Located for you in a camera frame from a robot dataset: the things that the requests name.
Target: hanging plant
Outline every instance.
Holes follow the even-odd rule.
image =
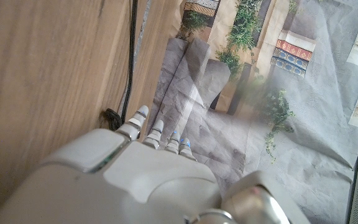
[[[270,155],[273,161],[275,158],[272,151],[275,150],[274,137],[280,131],[293,132],[293,128],[286,125],[285,121],[291,116],[295,116],[294,112],[290,111],[290,105],[284,98],[285,90],[281,89],[270,90],[261,99],[256,109],[259,112],[262,120],[271,128],[270,132],[265,137],[266,152]]]

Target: wrinkled fabric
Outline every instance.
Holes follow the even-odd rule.
[[[287,91],[296,114],[288,119],[295,132],[275,137],[276,161],[265,151],[266,124],[197,103],[182,136],[197,160],[214,172],[222,194],[241,177],[264,170],[311,223],[344,223],[358,155],[358,127],[348,124],[358,99],[358,66],[346,62],[358,33],[358,1],[301,0],[298,6],[301,13],[288,16],[283,29],[315,40],[316,47],[304,78],[270,69],[274,87]],[[163,110],[175,110],[175,103]]]

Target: wood grain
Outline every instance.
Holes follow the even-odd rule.
[[[167,44],[172,6],[152,2],[128,116],[151,105]],[[130,3],[0,0],[0,206],[41,159],[99,127],[107,107],[118,109]]]
[[[140,47],[133,83],[133,90],[143,94],[131,96],[127,117],[132,116],[142,105],[149,108],[152,105],[176,7],[177,2],[172,0],[153,0],[151,3],[143,37],[145,44]],[[146,125],[142,128],[140,139],[146,134],[145,128]]]

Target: green plant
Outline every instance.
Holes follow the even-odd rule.
[[[187,40],[190,35],[198,30],[203,30],[208,25],[208,16],[196,11],[189,11],[183,18],[177,38]]]
[[[299,9],[298,3],[296,2],[296,0],[290,0],[290,8],[289,8],[288,12],[294,13],[294,14],[302,14],[303,10]]]
[[[285,90],[269,90],[257,105],[259,115],[270,127],[271,131],[265,137],[266,152],[275,161],[272,151],[275,150],[274,137],[280,131],[293,132],[293,128],[285,124],[288,117],[295,116],[290,111],[290,105],[284,98]]]
[[[235,45],[237,49],[252,50],[256,46],[254,33],[260,32],[262,25],[257,10],[261,0],[240,0],[234,25],[227,35],[228,47]]]
[[[238,56],[237,51],[225,48],[223,51],[217,50],[216,54],[218,55],[218,59],[221,62],[226,63],[226,65],[229,67],[229,81],[234,82],[237,78],[237,75],[242,72],[242,68],[244,67],[244,64],[240,63],[240,56]]]

